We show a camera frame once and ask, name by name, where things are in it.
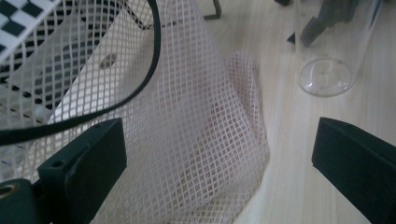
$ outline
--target black clamp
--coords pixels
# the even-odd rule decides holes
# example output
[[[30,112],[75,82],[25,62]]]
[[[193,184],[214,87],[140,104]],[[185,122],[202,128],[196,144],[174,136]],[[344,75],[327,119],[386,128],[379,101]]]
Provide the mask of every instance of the black clamp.
[[[121,119],[98,123],[38,168],[0,184],[2,223],[89,223],[126,168]]]
[[[372,223],[396,223],[396,147],[320,118],[312,163]]]
[[[290,0],[275,0],[287,6]],[[312,17],[303,29],[300,39],[305,47],[312,44],[327,27],[333,27],[338,22],[350,22],[355,14],[360,0],[325,0],[320,8],[318,17]],[[288,38],[288,42],[295,44],[295,34]]]

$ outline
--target black and white checkered pattern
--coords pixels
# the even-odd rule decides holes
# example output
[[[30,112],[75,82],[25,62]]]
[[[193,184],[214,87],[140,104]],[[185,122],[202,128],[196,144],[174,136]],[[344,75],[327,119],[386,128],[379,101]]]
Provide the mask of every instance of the black and white checkered pattern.
[[[60,0],[0,0],[0,63]]]

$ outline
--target light wood surface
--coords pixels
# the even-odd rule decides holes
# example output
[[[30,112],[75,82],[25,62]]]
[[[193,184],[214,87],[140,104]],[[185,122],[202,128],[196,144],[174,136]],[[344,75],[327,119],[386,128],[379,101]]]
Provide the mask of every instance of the light wood surface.
[[[223,15],[208,21],[224,56],[244,50],[259,70],[270,162],[242,223],[369,223],[316,169],[311,155],[320,117],[340,119],[396,146],[396,1],[384,5],[355,85],[318,98],[297,84],[293,5],[272,0],[223,0]],[[210,0],[199,1],[204,14]]]

